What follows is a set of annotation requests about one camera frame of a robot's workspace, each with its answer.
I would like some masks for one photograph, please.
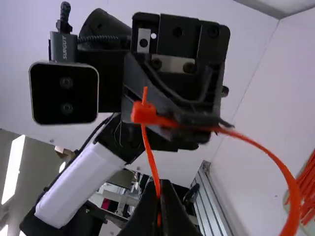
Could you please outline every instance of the wire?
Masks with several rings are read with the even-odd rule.
[[[157,170],[157,166],[154,161],[154,156],[153,156],[153,153],[152,153],[149,141],[148,141],[145,125],[158,124],[164,127],[180,127],[180,125],[173,120],[170,120],[164,117],[159,117],[156,114],[156,108],[154,107],[154,105],[148,104],[146,101],[147,92],[148,92],[148,88],[144,87],[142,103],[141,104],[140,102],[134,103],[131,119],[133,120],[133,122],[137,122],[141,124],[143,141],[145,144],[148,160],[149,160],[150,167],[152,170],[154,183],[156,185],[157,196],[160,197],[160,184],[159,184],[158,170]],[[233,138],[240,139],[262,150],[276,163],[276,165],[281,170],[288,184],[290,200],[291,200],[288,219],[280,233],[280,236],[294,236],[299,227],[301,196],[300,196],[300,191],[297,186],[297,183],[294,177],[292,176],[291,172],[289,171],[289,169],[286,167],[286,165],[278,157],[276,157],[270,150],[268,150],[267,148],[263,147],[262,145],[255,142],[254,140],[234,130],[223,129],[221,127],[202,127],[202,128],[199,128],[199,130],[209,131],[209,132],[218,132],[218,133],[231,136]]]
[[[81,148],[77,151],[77,156],[81,154],[81,152],[83,151],[83,149],[85,149],[85,147],[89,144],[89,142],[91,141],[91,139],[93,138],[93,136],[95,135],[95,133],[105,124],[107,124],[111,118],[113,117],[114,113],[109,116],[108,118],[106,118],[105,120],[103,120],[94,130],[93,132],[89,135],[89,137],[85,140],[85,142],[82,144]]]

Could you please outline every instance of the cable connector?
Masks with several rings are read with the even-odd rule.
[[[60,19],[56,22],[56,28],[59,33],[71,33],[72,26],[69,24],[69,15],[71,11],[70,3],[63,1],[60,6]]]

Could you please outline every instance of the robotic arm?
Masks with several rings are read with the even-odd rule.
[[[132,105],[141,100],[144,86],[149,90],[148,101],[161,116],[183,125],[230,126],[220,118],[221,98],[228,94],[223,86],[228,27],[194,18],[136,13],[130,28],[97,9],[76,36],[70,34],[69,13],[70,4],[63,2],[58,32],[50,34],[49,62],[30,68],[33,118],[42,125],[61,125],[89,123],[98,113],[114,114],[94,142],[39,197],[21,224],[27,236],[94,235],[92,226],[78,230],[87,209],[93,209],[99,219],[99,211],[87,199],[144,151],[140,126],[130,120]],[[208,132],[186,129],[149,126],[147,132],[154,150],[194,150],[210,139]],[[162,181],[164,203],[180,205],[170,186]],[[156,205],[144,210],[145,202],[156,201],[147,188],[147,197],[142,197],[137,209],[149,215],[146,220],[153,220]],[[182,210],[170,213],[165,208],[162,218],[166,221],[172,214],[182,214],[186,221]],[[139,223],[132,218],[126,228]],[[175,225],[183,228],[182,223]],[[144,227],[143,235],[151,232],[150,227]],[[199,235],[194,227],[190,230],[190,235]]]

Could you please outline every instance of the window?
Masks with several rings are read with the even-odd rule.
[[[63,162],[59,168],[59,173],[61,173],[65,168],[65,162]]]
[[[7,236],[8,235],[8,225],[4,226],[3,229],[0,231],[0,236]]]
[[[19,170],[23,154],[24,141],[25,135],[22,135],[12,141],[9,164],[6,171],[3,196],[1,200],[2,205],[4,205],[15,193],[15,188],[20,173]]]

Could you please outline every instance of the black camera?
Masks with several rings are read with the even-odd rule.
[[[99,76],[94,67],[37,62],[29,74],[32,114],[38,124],[90,123],[96,119]]]

